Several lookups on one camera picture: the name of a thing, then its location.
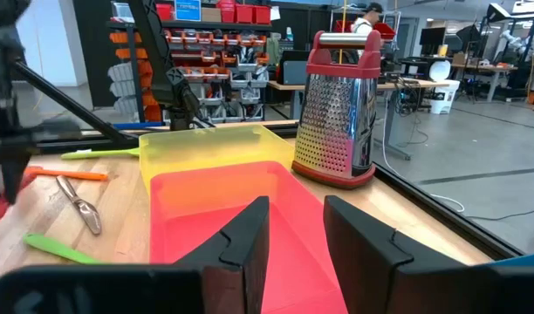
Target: metal tongs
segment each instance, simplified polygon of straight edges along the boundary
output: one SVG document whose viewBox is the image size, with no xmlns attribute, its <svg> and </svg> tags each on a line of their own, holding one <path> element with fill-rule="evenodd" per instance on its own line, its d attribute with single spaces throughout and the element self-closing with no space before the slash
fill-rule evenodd
<svg viewBox="0 0 534 314">
<path fill-rule="evenodd" d="M 96 236 L 102 231 L 102 224 L 100 223 L 99 212 L 96 211 L 96 208 L 89 203 L 88 201 L 82 200 L 77 196 L 77 193 L 73 189 L 71 183 L 63 176 L 59 175 L 56 178 L 59 187 L 64 191 L 65 195 L 69 198 L 69 201 L 72 202 L 73 206 L 77 209 L 81 218 L 85 221 L 86 225 Z"/>
</svg>

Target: yellow plastic bin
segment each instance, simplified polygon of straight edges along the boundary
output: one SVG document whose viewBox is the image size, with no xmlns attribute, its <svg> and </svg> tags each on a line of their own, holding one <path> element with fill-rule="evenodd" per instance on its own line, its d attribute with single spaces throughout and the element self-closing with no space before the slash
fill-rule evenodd
<svg viewBox="0 0 534 314">
<path fill-rule="evenodd" d="M 147 192 L 157 174 L 273 160 L 290 169 L 294 147 L 264 126 L 232 126 L 139 137 Z"/>
</svg>

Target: poster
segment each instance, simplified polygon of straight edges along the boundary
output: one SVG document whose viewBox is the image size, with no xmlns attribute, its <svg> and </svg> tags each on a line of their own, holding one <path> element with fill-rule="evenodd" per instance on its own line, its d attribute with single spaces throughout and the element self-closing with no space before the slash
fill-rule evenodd
<svg viewBox="0 0 534 314">
<path fill-rule="evenodd" d="M 174 0 L 176 21 L 201 22 L 201 0 Z"/>
</svg>

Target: cap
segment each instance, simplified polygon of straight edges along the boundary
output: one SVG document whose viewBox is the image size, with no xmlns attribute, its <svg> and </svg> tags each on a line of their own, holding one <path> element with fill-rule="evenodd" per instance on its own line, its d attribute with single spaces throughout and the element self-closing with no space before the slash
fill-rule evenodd
<svg viewBox="0 0 534 314">
<path fill-rule="evenodd" d="M 378 13 L 383 13 L 383 7 L 379 3 L 370 3 L 364 10 L 365 13 L 376 11 Z"/>
</svg>

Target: orange utensil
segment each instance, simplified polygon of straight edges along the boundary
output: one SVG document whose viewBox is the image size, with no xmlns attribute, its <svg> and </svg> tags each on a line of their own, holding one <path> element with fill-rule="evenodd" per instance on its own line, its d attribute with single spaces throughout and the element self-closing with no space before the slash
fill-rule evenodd
<svg viewBox="0 0 534 314">
<path fill-rule="evenodd" d="M 61 170 L 46 170 L 42 167 L 27 167 L 25 172 L 29 172 L 36 175 L 63 175 L 68 178 L 74 179 L 83 179 L 83 180 L 96 180 L 96 181 L 105 181 L 108 180 L 107 174 L 97 174 L 89 172 L 79 172 L 79 171 L 61 171 Z"/>
</svg>

